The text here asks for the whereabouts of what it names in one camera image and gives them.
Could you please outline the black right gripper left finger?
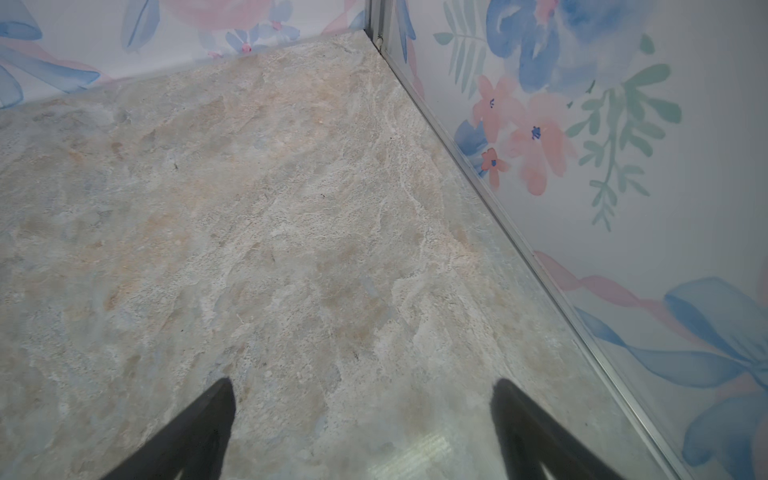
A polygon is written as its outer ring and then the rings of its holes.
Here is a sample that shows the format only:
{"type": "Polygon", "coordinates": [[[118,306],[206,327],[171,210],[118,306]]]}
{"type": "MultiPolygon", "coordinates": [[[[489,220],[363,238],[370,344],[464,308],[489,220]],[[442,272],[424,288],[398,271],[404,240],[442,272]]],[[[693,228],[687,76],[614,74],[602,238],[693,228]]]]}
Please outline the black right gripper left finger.
{"type": "Polygon", "coordinates": [[[232,381],[217,380],[107,479],[218,479],[236,416],[232,381]]]}

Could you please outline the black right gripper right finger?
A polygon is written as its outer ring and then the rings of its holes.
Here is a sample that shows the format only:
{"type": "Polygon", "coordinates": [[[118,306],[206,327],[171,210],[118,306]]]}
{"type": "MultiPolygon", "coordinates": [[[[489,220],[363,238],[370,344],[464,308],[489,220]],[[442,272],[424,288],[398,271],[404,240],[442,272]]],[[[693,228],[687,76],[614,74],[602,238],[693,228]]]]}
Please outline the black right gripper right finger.
{"type": "Polygon", "coordinates": [[[622,478],[511,380],[495,383],[490,410],[509,479],[622,478]]]}

